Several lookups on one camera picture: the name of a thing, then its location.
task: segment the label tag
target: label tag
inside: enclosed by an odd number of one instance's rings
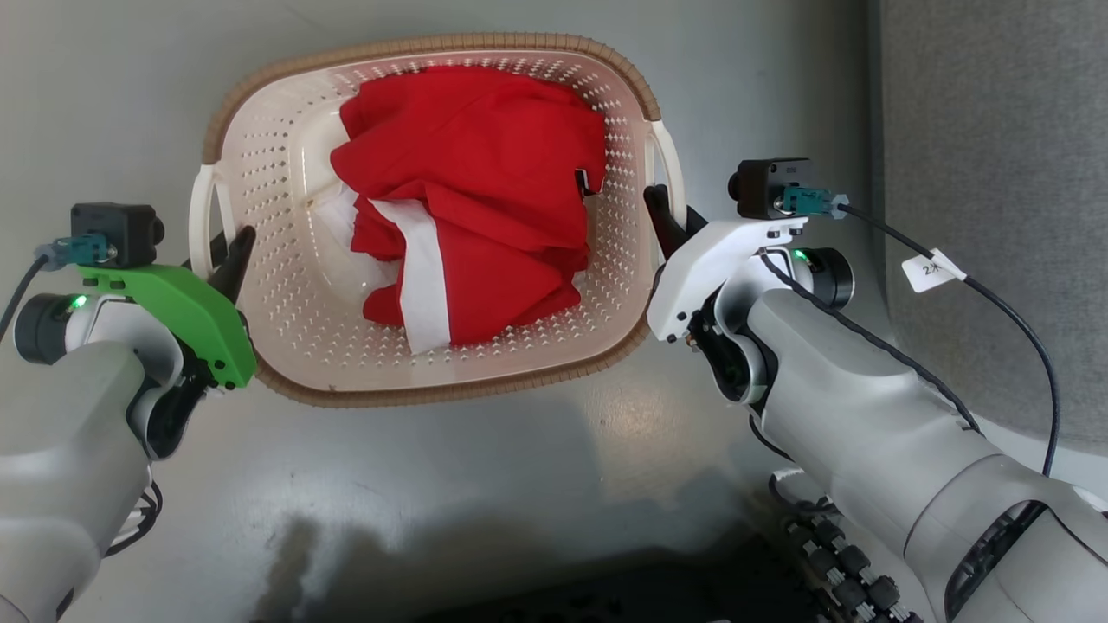
[[[946,257],[937,248],[931,249],[931,253],[935,254],[936,258]],[[904,274],[907,275],[907,280],[912,284],[912,289],[917,294],[958,278],[936,264],[934,259],[927,259],[922,255],[916,255],[912,259],[905,259],[901,264],[901,267],[904,268]]]

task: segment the laundry basket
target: laundry basket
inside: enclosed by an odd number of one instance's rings
[[[339,105],[369,80],[435,65],[495,68],[572,85],[607,124],[603,192],[589,200],[582,303],[490,343],[413,356],[402,328],[362,317],[328,280],[329,248],[308,205],[337,177],[347,141]],[[273,64],[227,95],[212,120],[193,188],[189,255],[212,272],[213,194],[225,232],[253,225],[257,244],[239,294],[258,378],[295,400],[377,407],[502,394],[582,377],[626,357],[647,335],[656,246],[642,195],[660,154],[675,218],[685,192],[673,140],[642,74],[611,48],[565,34],[454,34],[371,43]]]

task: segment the red cloth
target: red cloth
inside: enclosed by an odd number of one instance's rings
[[[370,203],[418,200],[434,221],[450,341],[472,344],[577,305],[588,258],[576,183],[599,192],[604,115],[572,89],[484,68],[432,68],[375,80],[342,104],[350,142],[331,153],[359,200],[351,249],[402,259],[400,229]],[[403,320],[400,282],[373,292],[366,318]]]

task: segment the brown basket rim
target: brown basket rim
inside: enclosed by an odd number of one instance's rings
[[[232,89],[224,98],[219,110],[213,115],[204,137],[202,162],[206,165],[219,162],[223,156],[224,139],[235,113],[250,95],[274,81],[319,69],[376,59],[464,50],[556,50],[591,57],[608,65],[630,86],[645,120],[661,120],[658,101],[643,74],[626,57],[598,41],[574,34],[534,32],[439,34],[365,43],[321,54],[278,61],[258,70]],[[644,305],[643,316],[635,326],[615,346],[604,353],[573,364],[537,371],[445,386],[379,391],[326,391],[290,380],[270,366],[257,350],[255,350],[255,356],[258,359],[258,369],[255,376],[274,391],[314,407],[352,409],[423,405],[509,394],[588,376],[625,359],[646,339],[647,334],[649,334],[649,328],[646,325]]]

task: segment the cable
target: cable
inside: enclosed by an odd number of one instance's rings
[[[777,446],[773,446],[772,443],[770,443],[769,439],[766,439],[766,437],[761,433],[761,431],[758,430],[758,425],[757,425],[757,422],[755,422],[755,416],[753,416],[753,413],[750,415],[750,431],[753,432],[755,437],[758,438],[758,441],[761,441],[762,446],[769,448],[771,452],[773,452],[778,457],[781,457],[782,459],[784,459],[784,460],[787,460],[789,462],[796,462],[796,461],[792,460],[792,457],[790,457],[788,453],[786,453],[784,450],[782,450],[782,449],[778,448]]]
[[[769,493],[774,500],[782,507],[789,509],[789,511],[799,517],[817,517],[821,514],[840,514],[839,508],[831,502],[831,499],[827,496],[820,498],[818,502],[810,502],[808,500],[800,500],[799,502],[789,501],[784,494],[778,489],[778,483],[780,480],[777,478],[776,473],[769,477]]]
[[[162,504],[165,499],[162,497],[162,489],[157,486],[157,482],[151,480],[150,488],[154,492],[154,499],[143,491],[142,501],[146,502],[148,505],[140,509],[143,519],[138,522],[134,529],[121,534],[123,539],[119,542],[113,542],[107,551],[104,552],[104,558],[113,556],[123,550],[130,548],[131,545],[138,542],[140,539],[150,533],[154,528],[154,523],[157,521],[157,515],[162,514]]]
[[[769,268],[770,273],[773,273],[773,275],[776,275],[778,279],[780,279],[784,285],[792,288],[792,292],[800,295],[801,298],[814,305],[820,312],[823,312],[828,316],[831,316],[832,318],[838,320],[840,325],[862,336],[865,339],[865,341],[869,341],[873,346],[876,346],[881,350],[884,350],[885,353],[891,355],[893,359],[896,359],[901,364],[904,364],[905,366],[912,368],[913,370],[915,370],[915,374],[920,375],[920,378],[935,386],[935,389],[937,389],[938,392],[942,394],[944,398],[946,398],[947,400],[951,401],[951,404],[954,405],[954,408],[958,411],[958,415],[962,416],[962,419],[964,419],[966,423],[970,425],[970,430],[973,430],[974,432],[982,435],[981,427],[977,426],[977,420],[974,419],[973,413],[970,412],[970,409],[966,408],[965,404],[962,402],[962,400],[953,391],[951,391],[951,388],[946,387],[946,384],[940,380],[938,377],[927,371],[926,368],[917,364],[914,359],[912,359],[907,355],[904,355],[903,353],[897,350],[896,347],[892,346],[888,341],[881,339],[880,337],[866,330],[865,327],[858,325],[850,318],[828,307],[828,305],[822,300],[820,300],[819,298],[817,298],[815,295],[806,290],[800,284],[793,280],[792,277],[786,275],[784,273],[781,272],[780,268],[773,265],[773,263],[770,262],[769,256],[766,255],[765,248],[759,249],[758,255],[761,256],[762,264],[765,264],[766,267]]]
[[[27,269],[27,274],[23,275],[22,280],[16,286],[16,292],[11,295],[11,300],[8,302],[8,307],[3,310],[3,316],[0,317],[0,341],[3,340],[4,334],[8,333],[8,326],[11,325],[11,319],[16,317],[16,309],[19,308],[19,303],[23,300],[23,295],[27,294],[28,286],[31,285],[31,279],[39,274],[39,270],[47,265],[50,258],[45,255],[40,255],[34,258],[34,264]]]
[[[873,216],[870,216],[869,214],[849,205],[840,205],[839,210],[869,223],[878,229],[881,229],[889,236],[895,238],[904,246],[911,248],[927,259],[934,259],[935,255],[931,251],[924,248],[923,245],[897,232],[885,223],[878,221]],[[1050,355],[1047,354],[1046,346],[1043,344],[1043,340],[1039,339],[1038,335],[1035,334],[1035,330],[1032,329],[1027,321],[1024,320],[1024,318],[1017,314],[1012,306],[993,293],[993,290],[982,285],[981,282],[968,275],[964,279],[964,283],[976,290],[977,294],[984,296],[989,303],[997,306],[1001,312],[1004,312],[1004,314],[1010,318],[1017,327],[1019,327],[1019,330],[1024,331],[1024,335],[1030,340],[1032,346],[1035,347],[1035,351],[1038,353],[1039,359],[1043,360],[1043,368],[1046,369],[1047,384],[1050,386],[1050,435],[1047,438],[1046,457],[1043,459],[1043,476],[1050,476],[1050,469],[1054,467],[1054,456],[1058,450],[1058,437],[1061,435],[1061,394],[1058,390],[1058,379],[1054,370],[1054,362],[1050,361]]]

